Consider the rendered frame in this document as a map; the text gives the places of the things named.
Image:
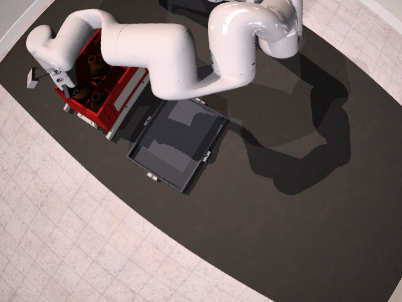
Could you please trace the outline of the brown round bottle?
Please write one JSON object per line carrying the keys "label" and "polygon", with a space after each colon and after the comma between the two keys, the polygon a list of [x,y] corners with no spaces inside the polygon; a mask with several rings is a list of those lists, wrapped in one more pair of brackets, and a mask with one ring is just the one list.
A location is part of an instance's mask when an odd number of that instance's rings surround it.
{"label": "brown round bottle", "polygon": [[92,95],[92,100],[90,102],[91,111],[93,111],[93,112],[95,112],[97,114],[99,109],[101,108],[101,106],[105,102],[106,98],[108,97],[108,95],[109,94],[105,93],[105,92],[100,92],[100,93],[96,92],[96,93],[94,93]]}

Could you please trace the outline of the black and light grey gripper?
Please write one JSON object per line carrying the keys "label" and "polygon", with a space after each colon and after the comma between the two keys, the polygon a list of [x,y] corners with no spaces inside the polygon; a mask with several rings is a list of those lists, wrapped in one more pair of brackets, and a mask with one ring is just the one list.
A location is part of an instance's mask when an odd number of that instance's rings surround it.
{"label": "black and light grey gripper", "polygon": [[[58,88],[62,91],[64,90],[66,99],[71,98],[71,95],[76,96],[77,94],[80,93],[80,91],[76,87],[76,75],[77,74],[78,74],[78,71],[76,70],[76,64],[74,64],[73,68],[69,71],[66,71],[66,72],[65,71],[63,71],[63,72],[57,71],[56,76],[52,76],[52,73],[50,73],[50,76],[52,77],[53,81],[58,86]],[[68,88],[68,87],[70,87],[70,88]]]}

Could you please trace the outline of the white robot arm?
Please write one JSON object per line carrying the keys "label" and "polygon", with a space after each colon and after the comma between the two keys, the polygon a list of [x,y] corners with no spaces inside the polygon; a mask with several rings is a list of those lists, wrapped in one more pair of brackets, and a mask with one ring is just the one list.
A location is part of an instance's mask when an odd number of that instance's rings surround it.
{"label": "white robot arm", "polygon": [[198,67],[194,37],[183,25],[121,24],[106,11],[86,9],[71,13],[57,35],[48,25],[30,32],[27,49],[42,67],[32,67],[27,88],[34,88],[39,78],[50,73],[56,76],[57,71],[71,70],[96,28],[102,28],[105,62],[147,68],[153,94],[165,100],[189,99],[249,84],[256,75],[255,35],[262,51],[271,57],[289,58],[298,52],[303,0],[225,1],[229,2],[216,6],[209,16],[211,65]]}

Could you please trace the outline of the brown bottle with blue band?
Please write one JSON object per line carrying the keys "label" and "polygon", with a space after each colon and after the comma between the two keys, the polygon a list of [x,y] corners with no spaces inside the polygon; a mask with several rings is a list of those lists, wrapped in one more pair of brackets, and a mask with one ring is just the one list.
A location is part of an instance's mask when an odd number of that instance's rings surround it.
{"label": "brown bottle with blue band", "polygon": [[109,71],[109,65],[103,58],[95,57],[94,55],[88,58],[88,63],[86,67],[88,77],[92,82],[99,84]]}

